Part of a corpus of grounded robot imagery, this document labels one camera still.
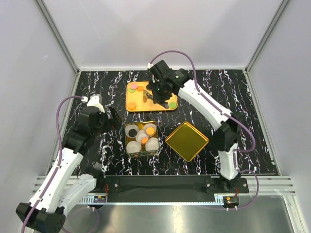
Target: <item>small brown object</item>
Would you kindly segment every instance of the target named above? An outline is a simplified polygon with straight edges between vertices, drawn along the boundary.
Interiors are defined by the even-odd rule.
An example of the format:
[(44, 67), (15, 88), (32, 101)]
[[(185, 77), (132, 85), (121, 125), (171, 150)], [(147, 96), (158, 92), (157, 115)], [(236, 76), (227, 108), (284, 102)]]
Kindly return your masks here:
[(148, 94), (148, 92), (147, 92), (147, 91), (144, 91), (144, 94), (143, 94), (143, 96), (142, 96), (142, 101), (143, 101), (144, 103), (147, 102), (147, 100), (148, 100), (147, 94)]
[(143, 91), (143, 90), (144, 90), (144, 88), (142, 86), (137, 87), (137, 91)]

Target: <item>black marble surface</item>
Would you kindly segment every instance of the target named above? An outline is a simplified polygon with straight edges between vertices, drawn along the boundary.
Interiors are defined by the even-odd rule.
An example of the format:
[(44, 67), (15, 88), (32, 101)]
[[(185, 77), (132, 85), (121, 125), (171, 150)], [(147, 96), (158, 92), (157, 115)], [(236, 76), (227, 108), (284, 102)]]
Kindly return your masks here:
[[(165, 139), (184, 121), (194, 125), (207, 137), (211, 137), (211, 124), (188, 102), (178, 98), (179, 107), (171, 112), (129, 113), (125, 109), (126, 86), (129, 82), (149, 81), (148, 71), (92, 71), (82, 72), (76, 95), (90, 97), (101, 94), (105, 107), (113, 106), (123, 119), (123, 125), (131, 122), (155, 120), (158, 125), (160, 155), (129, 158), (125, 153), (124, 126), (120, 131), (100, 135), (74, 174), (96, 162), (102, 164), (106, 175), (184, 175), (217, 174), (220, 161), (217, 150), (207, 145), (191, 162), (184, 161), (166, 143)], [(238, 153), (241, 169), (255, 170), (260, 174), (277, 174), (252, 102), (251, 94), (242, 70), (197, 70), (201, 87), (224, 107), (243, 114), (244, 124), (256, 138), (256, 148), (251, 153)], [(80, 110), (85, 106), (74, 100), (66, 132), (74, 124)], [(242, 132), (239, 148), (251, 147), (250, 137)]]

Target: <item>gold square tray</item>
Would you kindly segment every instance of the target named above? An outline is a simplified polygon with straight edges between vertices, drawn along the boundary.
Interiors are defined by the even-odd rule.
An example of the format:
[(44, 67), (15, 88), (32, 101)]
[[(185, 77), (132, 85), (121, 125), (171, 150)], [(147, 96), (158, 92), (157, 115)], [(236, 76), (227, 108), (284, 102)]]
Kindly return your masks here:
[(208, 144), (209, 139), (185, 121), (166, 138), (165, 142), (180, 157), (190, 162)]

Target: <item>orange disc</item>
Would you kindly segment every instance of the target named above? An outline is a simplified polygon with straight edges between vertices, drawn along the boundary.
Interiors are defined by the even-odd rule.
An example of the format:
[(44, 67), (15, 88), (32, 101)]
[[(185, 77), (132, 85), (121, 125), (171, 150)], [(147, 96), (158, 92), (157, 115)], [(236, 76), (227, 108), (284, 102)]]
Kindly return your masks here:
[(140, 142), (142, 144), (146, 144), (148, 142), (148, 138), (147, 137), (143, 137)]
[(136, 108), (136, 104), (134, 102), (128, 103), (127, 107), (131, 110), (134, 110)]
[(152, 127), (149, 127), (149, 128), (146, 129), (146, 133), (147, 133), (148, 135), (154, 135), (155, 132), (156, 132), (155, 129), (152, 128)]
[(137, 91), (143, 91), (144, 88), (142, 86), (137, 87)]

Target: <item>small round disc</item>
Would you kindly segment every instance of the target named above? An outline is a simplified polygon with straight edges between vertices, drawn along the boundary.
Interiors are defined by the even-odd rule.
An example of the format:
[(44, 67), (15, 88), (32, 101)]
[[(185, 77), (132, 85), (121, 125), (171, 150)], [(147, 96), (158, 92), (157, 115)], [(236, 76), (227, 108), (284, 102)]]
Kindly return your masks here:
[(169, 108), (176, 108), (177, 107), (177, 103), (175, 103), (175, 102), (170, 102), (169, 103)]
[(149, 128), (146, 129), (146, 133), (147, 133), (148, 135), (154, 135), (155, 132), (156, 132), (155, 129), (152, 128), (152, 127), (149, 127)]
[(130, 129), (128, 135), (130, 137), (135, 137), (137, 135), (137, 131), (135, 129)]
[(142, 144), (146, 144), (148, 142), (148, 138), (147, 137), (143, 137), (140, 142)]
[(134, 102), (128, 103), (127, 107), (131, 110), (134, 110), (136, 108), (136, 104)]
[(132, 90), (136, 90), (137, 89), (137, 84), (136, 83), (133, 83), (132, 85), (130, 85), (130, 88)]

